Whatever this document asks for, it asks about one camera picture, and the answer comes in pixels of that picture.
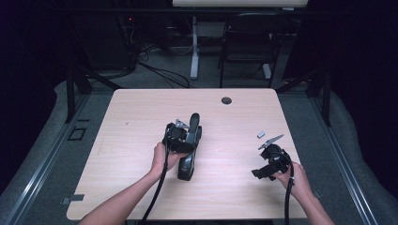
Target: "cable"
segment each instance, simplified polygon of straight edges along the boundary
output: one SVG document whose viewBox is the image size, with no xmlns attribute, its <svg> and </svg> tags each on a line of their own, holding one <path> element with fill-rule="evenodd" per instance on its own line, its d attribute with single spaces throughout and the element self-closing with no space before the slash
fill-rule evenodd
<svg viewBox="0 0 398 225">
<path fill-rule="evenodd" d="M 168 168 L 168 157 L 169 157 L 169 150 L 167 146 L 167 142 L 165 144 L 165 160 L 163 164 L 163 171 L 161 172 L 161 179 L 159 180 L 158 187 L 156 188 L 155 195 L 153 196 L 152 202 L 146 209 L 143 219 L 141 220 L 140 224 L 144 225 L 146 222 L 147 217 L 149 216 L 150 211 L 152 210 L 153 205 L 155 205 L 155 201 L 158 199 L 159 193 L 161 192 L 161 186 L 163 185 L 164 178 L 166 177 L 167 168 Z"/>
<path fill-rule="evenodd" d="M 132 67 L 124 69 L 120 72 L 117 72 L 115 74 L 112 75 L 105 75 L 105 73 L 101 73 L 100 71 L 97 71 L 97 73 L 99 75 L 101 75 L 102 77 L 111 80 L 111 79 L 116 79 L 116 78 L 121 78 L 121 77 L 126 77 L 127 75 L 131 74 L 134 71 L 134 69 Z"/>
<path fill-rule="evenodd" d="M 292 159 L 290 159 L 285 154 L 280 154 L 280 156 L 287 158 L 290 165 L 290 179 L 289 182 L 287 183 L 286 194 L 284 196 L 284 224 L 289 225 L 289 201 L 290 201 L 290 193 L 292 192 L 292 187 L 294 186 L 293 182 L 295 180 L 295 169 L 293 167 Z"/>
<path fill-rule="evenodd" d="M 147 64 L 144 64 L 142 62 L 138 62 L 138 65 L 143 66 L 144 68 L 149 69 L 150 71 L 158 74 L 159 76 L 161 76 L 167 83 L 169 83 L 169 85 L 171 87 L 173 87 L 171 85 L 171 83 L 175 83 L 179 86 L 185 87 L 185 88 L 190 88 L 193 87 L 191 86 L 190 82 L 188 81 L 187 78 L 185 78 L 183 75 L 166 70 L 166 69 L 161 69 L 161 68 L 155 68 L 155 67 L 151 67 Z M 172 77 L 172 75 L 176 75 L 177 77 L 179 77 L 180 79 L 184 80 L 184 82 L 177 80 L 176 78 Z"/>
<path fill-rule="evenodd" d="M 142 47 L 142 50 L 139 53 L 139 58 L 141 60 L 147 62 L 149 60 L 149 53 L 154 50 L 158 50 L 157 48 L 155 48 L 154 44 L 146 44 L 145 46 Z"/>
<path fill-rule="evenodd" d="M 189 48 L 185 52 L 178 52 L 176 49 L 183 49 L 183 48 Z M 193 46 L 187 46 L 187 47 L 170 47 L 171 50 L 173 50 L 174 53 L 179 54 L 179 55 L 184 55 L 186 53 L 190 53 L 192 50 Z"/>
</svg>

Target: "cord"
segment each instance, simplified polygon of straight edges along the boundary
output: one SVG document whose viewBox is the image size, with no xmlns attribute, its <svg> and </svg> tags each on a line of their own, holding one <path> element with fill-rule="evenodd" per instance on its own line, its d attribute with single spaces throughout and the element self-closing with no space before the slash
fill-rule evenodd
<svg viewBox="0 0 398 225">
<path fill-rule="evenodd" d="M 286 194 L 284 196 L 284 224 L 289 225 L 289 201 L 290 201 L 290 193 L 292 192 L 292 187 L 295 185 L 293 183 L 295 180 L 295 168 L 293 167 L 292 159 L 290 159 L 285 154 L 280 154 L 280 156 L 287 158 L 290 166 L 290 179 L 289 182 L 287 183 Z"/>
<path fill-rule="evenodd" d="M 171 85 L 171 83 L 175 83 L 179 86 L 185 87 L 185 88 L 190 88 L 193 87 L 190 82 L 188 81 L 187 78 L 185 78 L 183 75 L 166 70 L 166 69 L 162 69 L 162 68 L 155 68 L 155 67 L 151 67 L 150 65 L 144 64 L 142 62 L 138 62 L 138 65 L 141 65 L 144 68 L 149 69 L 150 71 L 158 74 L 159 76 L 161 76 L 167 83 L 169 83 L 169 85 L 171 87 L 173 87 Z M 177 77 L 181 78 L 183 81 L 179 81 L 178 79 L 172 77 L 172 75 L 176 75 Z"/>
<path fill-rule="evenodd" d="M 146 209 L 146 212 L 144 214 L 143 219 L 141 220 L 140 224 L 145 224 L 146 223 L 146 219 L 149 216 L 150 211 L 152 210 L 153 205 L 155 204 L 155 201 L 158 199 L 159 193 L 161 192 L 161 186 L 163 185 L 163 181 L 164 178 L 166 177 L 166 173 L 167 173 L 167 168 L 168 168 L 168 157 L 169 157 L 169 150 L 168 150 L 168 146 L 167 146 L 167 142 L 166 142 L 166 149 L 165 149 L 165 160 L 164 160 L 164 164 L 163 164 L 163 171 L 161 172 L 161 179 L 158 183 L 158 187 L 156 188 L 155 191 L 155 195 L 153 196 L 152 202 L 150 203 L 150 205 L 148 206 L 148 208 Z"/>
</svg>

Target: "black handheld device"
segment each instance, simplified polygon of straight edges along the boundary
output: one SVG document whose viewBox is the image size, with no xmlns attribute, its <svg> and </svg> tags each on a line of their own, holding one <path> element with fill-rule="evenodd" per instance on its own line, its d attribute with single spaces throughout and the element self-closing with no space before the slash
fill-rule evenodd
<svg viewBox="0 0 398 225">
<path fill-rule="evenodd" d="M 268 146 L 260 156 L 268 159 L 268 165 L 259 170 L 252 170 L 253 175 L 258 179 L 269 177 L 270 180 L 275 180 L 272 175 L 278 171 L 286 173 L 291 161 L 290 156 L 277 144 Z"/>
<path fill-rule="evenodd" d="M 190 181 L 193 175 L 196 148 L 202 137 L 202 127 L 199 126 L 199 121 L 199 114 L 194 113 L 191 116 L 188 126 L 176 120 L 175 124 L 170 123 L 166 127 L 162 141 L 163 144 L 166 145 L 170 151 L 188 153 L 188 155 L 181 158 L 178 163 L 177 177 L 180 180 Z"/>
</svg>

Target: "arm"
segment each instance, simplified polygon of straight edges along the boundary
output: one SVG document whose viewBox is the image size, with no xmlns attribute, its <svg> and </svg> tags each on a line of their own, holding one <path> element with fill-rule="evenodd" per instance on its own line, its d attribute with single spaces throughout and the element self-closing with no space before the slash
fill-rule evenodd
<svg viewBox="0 0 398 225">
<path fill-rule="evenodd" d="M 321 202 L 313 195 L 306 172 L 302 165 L 293 162 L 293 167 L 295 169 L 295 185 L 292 187 L 291 194 L 298 200 L 305 212 L 305 215 L 307 215 L 310 224 L 334 224 Z M 276 172 L 273 176 L 281 181 L 284 188 L 286 188 L 290 178 L 290 168 L 286 173 Z"/>
<path fill-rule="evenodd" d="M 165 146 L 159 142 L 154 150 L 152 167 L 146 175 L 97 206 L 79 224 L 123 224 L 135 205 L 141 201 L 149 189 L 161 178 L 165 159 Z M 176 162 L 185 156 L 184 154 L 170 152 L 168 170 L 173 168 Z"/>
</svg>

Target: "hand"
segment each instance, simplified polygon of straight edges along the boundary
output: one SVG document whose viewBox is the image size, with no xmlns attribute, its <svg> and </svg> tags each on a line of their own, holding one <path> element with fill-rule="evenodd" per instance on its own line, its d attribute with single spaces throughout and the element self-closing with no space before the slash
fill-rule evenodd
<svg viewBox="0 0 398 225">
<path fill-rule="evenodd" d="M 172 169 L 174 167 L 174 165 L 176 165 L 176 162 L 179 161 L 180 158 L 185 157 L 186 155 L 188 155 L 188 154 L 175 153 L 175 152 L 170 151 L 169 157 L 167 160 L 167 164 L 168 164 L 167 171 Z M 154 148 L 152 167 L 149 172 L 160 175 L 161 172 L 163 171 L 165 157 L 166 157 L 166 147 L 164 146 L 163 143 L 159 142 Z"/>
<path fill-rule="evenodd" d="M 310 183 L 307 178 L 307 174 L 304 170 L 304 167 L 297 162 L 293 162 L 294 167 L 294 186 L 292 187 L 291 194 L 298 200 L 302 200 L 303 198 L 312 197 L 313 193 L 311 191 Z M 290 167 L 285 173 L 276 172 L 272 176 L 277 178 L 283 184 L 284 188 L 287 188 L 287 184 L 290 179 Z"/>
<path fill-rule="evenodd" d="M 291 194 L 302 206 L 310 224 L 334 224 L 333 220 L 331 220 L 328 213 L 323 208 L 321 202 L 313 195 L 304 167 L 296 162 L 293 162 L 293 168 L 295 170 L 295 179 Z M 285 173 L 276 172 L 273 174 L 274 177 L 281 181 L 284 188 L 287 187 L 289 182 L 290 170 L 291 168 L 289 167 Z"/>
</svg>

